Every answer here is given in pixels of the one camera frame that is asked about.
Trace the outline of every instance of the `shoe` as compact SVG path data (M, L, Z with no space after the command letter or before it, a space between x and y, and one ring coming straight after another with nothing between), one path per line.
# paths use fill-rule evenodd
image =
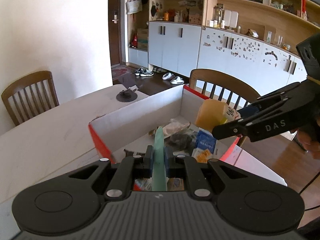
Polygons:
M182 80L182 78L181 77L175 77L174 79L172 79L171 81L170 81L170 83L172 84L172 85L182 85L182 84L184 84L184 81Z
M143 67L139 68L136 72L135 75L136 76L140 76L140 74L144 71Z
M162 79L163 80L172 80L172 79L174 79L175 78L175 76L173 75L173 74L171 74L170 72L168 72L168 73L166 73L166 74L164 74L163 76L162 76Z
M159 67L159 68L156 69L156 72L157 73L166 73L168 71L166 69L164 69L164 68Z
M141 77L151 77L151 76L153 76L153 74L154 73L152 71L145 69L142 71L142 73L140 73L140 76Z

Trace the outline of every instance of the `brown door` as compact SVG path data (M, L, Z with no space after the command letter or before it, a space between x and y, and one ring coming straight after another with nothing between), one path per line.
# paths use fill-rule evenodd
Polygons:
M108 0L111 66L120 64L120 0Z

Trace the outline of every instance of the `marble table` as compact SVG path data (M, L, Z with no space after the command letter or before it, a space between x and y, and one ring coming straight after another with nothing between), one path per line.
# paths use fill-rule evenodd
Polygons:
M83 155L96 155L88 130L90 121L148 97L137 91L135 101L119 102L116 95L124 89L114 85L74 99L0 136L0 240L19 232L11 214L17 193L56 176L57 170Z

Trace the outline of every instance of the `chair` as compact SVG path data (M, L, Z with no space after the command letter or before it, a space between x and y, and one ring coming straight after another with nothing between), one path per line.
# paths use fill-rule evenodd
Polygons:
M1 98L16 126L59 105L50 71L20 78L3 91Z
M196 89L197 80L204 81L204 86L202 89L203 95L205 94L207 84L208 83L213 84L213 87L209 96L211 99L213 99L216 86L222 87L220 95L218 97L219 101L222 101L222 96L225 89L229 90L230 94L226 101L228 105L230 105L232 95L237 94L238 98L233 107L234 109L238 108L241 98L246 100L246 103L244 104L244 106L247 106L248 103L252 103L258 97L260 97L259 93L256 90L254 90L252 87L250 87L248 84L242 82L241 80L233 76L222 73L220 71L216 71L212 69L194 69L191 71L191 74L190 74L190 85L189 85L190 88ZM241 147L245 139L246 139L245 136L240 138L237 145Z

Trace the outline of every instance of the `green object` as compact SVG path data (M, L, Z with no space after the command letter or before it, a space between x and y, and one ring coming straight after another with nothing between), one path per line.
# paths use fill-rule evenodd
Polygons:
M164 135L161 126L156 131L154 149L152 191L167 191L164 167Z

